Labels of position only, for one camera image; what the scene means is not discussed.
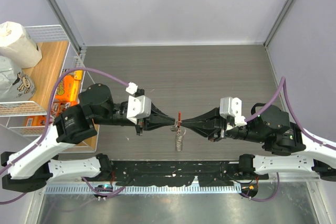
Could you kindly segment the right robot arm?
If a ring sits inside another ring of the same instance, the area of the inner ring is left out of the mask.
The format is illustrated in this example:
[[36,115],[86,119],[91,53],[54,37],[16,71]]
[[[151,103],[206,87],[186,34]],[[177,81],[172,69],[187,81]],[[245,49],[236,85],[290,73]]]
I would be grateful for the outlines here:
[[240,177],[250,179],[270,173],[317,174],[320,179],[335,181],[335,143],[300,129],[290,121],[289,114],[275,105],[265,111],[256,103],[245,122],[243,116],[233,116],[224,106],[191,119],[182,120],[181,126],[192,130],[211,142],[224,138],[262,144],[271,156],[243,154],[234,170]]

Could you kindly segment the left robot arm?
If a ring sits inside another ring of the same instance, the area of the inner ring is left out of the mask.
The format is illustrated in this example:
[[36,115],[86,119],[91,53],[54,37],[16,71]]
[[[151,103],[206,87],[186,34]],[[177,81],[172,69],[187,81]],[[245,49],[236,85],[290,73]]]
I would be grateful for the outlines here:
[[90,182],[106,181],[113,168],[107,155],[60,161],[58,154],[98,134],[97,125],[133,126],[137,135],[164,126],[175,119],[161,112],[138,90],[127,101],[114,103],[110,89],[93,84],[78,95],[79,104],[67,108],[55,118],[45,136],[39,137],[19,152],[3,152],[1,165],[10,165],[2,177],[5,190],[28,193],[49,182],[85,178]]

